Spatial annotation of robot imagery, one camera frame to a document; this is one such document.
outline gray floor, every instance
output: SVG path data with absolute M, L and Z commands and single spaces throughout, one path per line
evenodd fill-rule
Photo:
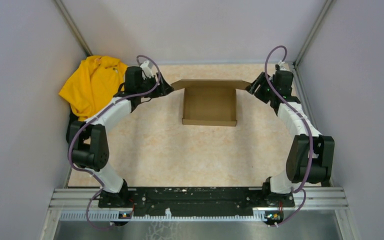
M 267 228 L 262 222 L 130 222 L 110 231 L 99 231 L 85 221 L 61 221 L 55 239 L 340 240 L 341 237 L 335 212 L 326 210 L 299 212 L 279 228 Z

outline wall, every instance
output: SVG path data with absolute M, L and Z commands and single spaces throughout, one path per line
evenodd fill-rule
M 384 1 L 337 1 L 299 70 L 362 239 L 384 239 Z
M 64 0 L 91 51 L 128 64 L 138 54 L 160 64 L 262 63 L 279 44 L 292 61 L 324 2 Z
M 52 1 L 0 1 L 0 239 L 40 236 L 69 167 L 58 91 L 84 57 Z

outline yellow clothing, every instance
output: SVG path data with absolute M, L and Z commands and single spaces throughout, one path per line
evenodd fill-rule
M 65 82 L 59 95 L 84 121 L 104 108 L 124 82 L 127 65 L 110 56 L 89 56 Z

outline open box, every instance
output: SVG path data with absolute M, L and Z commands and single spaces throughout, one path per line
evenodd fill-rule
M 181 79 L 171 84 L 184 89 L 182 123 L 184 125 L 229 126 L 238 123 L 236 89 L 250 83 L 243 80 Z

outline box lid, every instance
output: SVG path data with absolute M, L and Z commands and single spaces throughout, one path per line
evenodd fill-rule
M 174 90 L 180 90 L 190 87 L 223 87 L 245 90 L 250 83 L 243 80 L 216 80 L 216 79 L 181 79 L 173 82 L 171 86 Z

